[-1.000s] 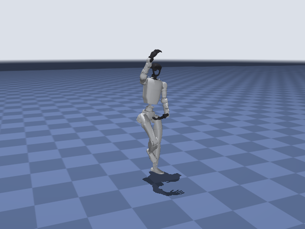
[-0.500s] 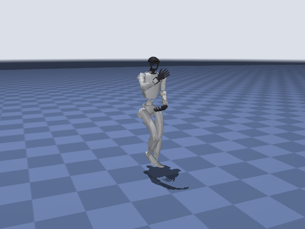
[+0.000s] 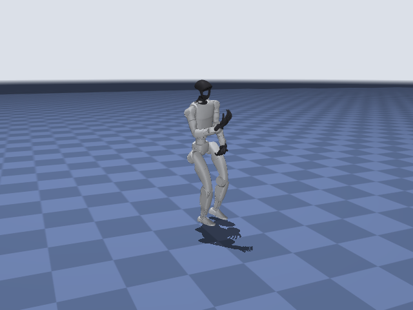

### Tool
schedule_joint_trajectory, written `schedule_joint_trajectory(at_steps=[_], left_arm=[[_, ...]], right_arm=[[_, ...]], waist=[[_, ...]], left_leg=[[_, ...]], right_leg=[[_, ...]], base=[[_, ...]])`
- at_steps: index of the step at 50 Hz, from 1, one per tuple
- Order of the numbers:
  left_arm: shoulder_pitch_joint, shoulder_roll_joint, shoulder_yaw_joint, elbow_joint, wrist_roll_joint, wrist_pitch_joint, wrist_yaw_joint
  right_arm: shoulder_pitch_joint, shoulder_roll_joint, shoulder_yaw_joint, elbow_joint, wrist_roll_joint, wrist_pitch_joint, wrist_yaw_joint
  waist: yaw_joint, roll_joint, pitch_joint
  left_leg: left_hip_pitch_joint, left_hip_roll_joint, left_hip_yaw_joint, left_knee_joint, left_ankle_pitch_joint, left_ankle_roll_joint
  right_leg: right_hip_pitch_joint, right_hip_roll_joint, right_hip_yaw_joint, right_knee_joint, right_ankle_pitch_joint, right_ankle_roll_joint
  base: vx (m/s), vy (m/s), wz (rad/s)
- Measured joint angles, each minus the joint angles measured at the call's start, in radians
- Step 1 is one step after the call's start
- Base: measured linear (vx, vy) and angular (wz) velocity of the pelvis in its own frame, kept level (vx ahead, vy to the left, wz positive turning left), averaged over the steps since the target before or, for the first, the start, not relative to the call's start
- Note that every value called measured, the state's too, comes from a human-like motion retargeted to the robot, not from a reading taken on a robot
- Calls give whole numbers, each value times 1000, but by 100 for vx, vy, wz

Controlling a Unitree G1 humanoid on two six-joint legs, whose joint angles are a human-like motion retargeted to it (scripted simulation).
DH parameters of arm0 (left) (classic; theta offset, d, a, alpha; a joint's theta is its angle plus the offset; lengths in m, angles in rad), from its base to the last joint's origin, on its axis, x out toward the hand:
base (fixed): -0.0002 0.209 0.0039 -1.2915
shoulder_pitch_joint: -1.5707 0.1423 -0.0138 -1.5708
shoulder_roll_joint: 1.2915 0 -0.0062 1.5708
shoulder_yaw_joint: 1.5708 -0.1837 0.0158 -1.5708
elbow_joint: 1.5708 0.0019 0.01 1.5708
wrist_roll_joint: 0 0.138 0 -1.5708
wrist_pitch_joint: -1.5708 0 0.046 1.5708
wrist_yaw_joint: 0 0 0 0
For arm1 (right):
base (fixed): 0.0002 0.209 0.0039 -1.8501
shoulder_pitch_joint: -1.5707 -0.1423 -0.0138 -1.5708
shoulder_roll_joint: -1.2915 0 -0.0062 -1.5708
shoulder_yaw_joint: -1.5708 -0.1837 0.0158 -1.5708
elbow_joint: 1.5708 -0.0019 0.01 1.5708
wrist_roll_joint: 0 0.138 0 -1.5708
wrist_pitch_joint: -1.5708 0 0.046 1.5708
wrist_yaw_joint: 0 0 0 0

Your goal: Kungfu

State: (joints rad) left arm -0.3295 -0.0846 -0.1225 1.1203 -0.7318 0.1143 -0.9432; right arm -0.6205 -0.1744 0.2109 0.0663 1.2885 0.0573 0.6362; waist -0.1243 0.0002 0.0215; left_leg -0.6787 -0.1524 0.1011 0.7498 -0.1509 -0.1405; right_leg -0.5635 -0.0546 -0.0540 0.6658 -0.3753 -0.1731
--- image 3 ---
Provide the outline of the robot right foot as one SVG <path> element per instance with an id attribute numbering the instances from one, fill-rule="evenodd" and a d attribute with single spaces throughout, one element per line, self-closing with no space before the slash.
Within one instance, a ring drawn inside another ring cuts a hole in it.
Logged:
<path id="1" fill-rule="evenodd" d="M 215 226 L 215 225 L 216 225 L 214 222 L 212 222 L 211 220 L 209 220 L 207 217 L 204 218 L 204 219 L 201 219 L 201 216 L 199 216 L 199 217 L 197 218 L 197 221 L 198 221 L 198 222 L 201 222 L 201 223 L 203 223 L 203 224 L 205 224 L 205 225 L 209 225 L 209 226 Z"/>

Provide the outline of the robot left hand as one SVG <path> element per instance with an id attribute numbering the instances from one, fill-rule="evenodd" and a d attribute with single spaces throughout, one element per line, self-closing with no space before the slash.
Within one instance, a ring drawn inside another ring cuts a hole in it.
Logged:
<path id="1" fill-rule="evenodd" d="M 228 151 L 227 144 L 220 146 L 219 149 L 220 150 L 217 153 L 215 153 L 216 156 L 223 155 L 226 151 Z"/>

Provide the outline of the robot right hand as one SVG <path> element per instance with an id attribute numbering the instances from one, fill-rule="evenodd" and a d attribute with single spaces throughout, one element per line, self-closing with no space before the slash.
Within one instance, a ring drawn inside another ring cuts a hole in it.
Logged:
<path id="1" fill-rule="evenodd" d="M 217 124 L 217 125 L 215 126 L 215 128 L 214 128 L 215 131 L 218 131 L 219 129 L 222 129 L 222 130 L 223 130 L 223 127 L 231 120 L 231 118 L 232 118 L 231 111 L 229 111 L 229 110 L 227 110 L 227 109 L 226 109 L 226 111 L 227 111 L 226 116 L 225 116 L 224 113 L 223 113 L 222 121 L 220 122 L 220 124 Z M 225 116 L 225 117 L 224 117 L 224 116 Z"/>

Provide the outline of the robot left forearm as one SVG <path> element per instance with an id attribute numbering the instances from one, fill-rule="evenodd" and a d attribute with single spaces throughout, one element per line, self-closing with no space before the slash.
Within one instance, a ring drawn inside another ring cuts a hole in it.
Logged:
<path id="1" fill-rule="evenodd" d="M 225 139 L 225 136 L 223 134 L 223 130 L 221 131 L 221 133 L 216 134 L 216 135 L 217 135 L 217 138 L 219 139 L 220 146 L 225 145 L 226 139 Z"/>

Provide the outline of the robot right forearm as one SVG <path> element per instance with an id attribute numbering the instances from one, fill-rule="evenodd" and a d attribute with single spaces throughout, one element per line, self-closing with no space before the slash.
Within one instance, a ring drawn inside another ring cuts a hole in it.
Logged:
<path id="1" fill-rule="evenodd" d="M 201 129 L 201 130 L 195 130 L 195 131 L 193 131 L 193 136 L 195 138 L 205 138 L 205 137 L 213 135 L 213 134 L 221 133 L 222 129 L 219 129 L 218 131 L 215 131 L 214 128 L 215 127 L 210 127 L 210 128 Z"/>

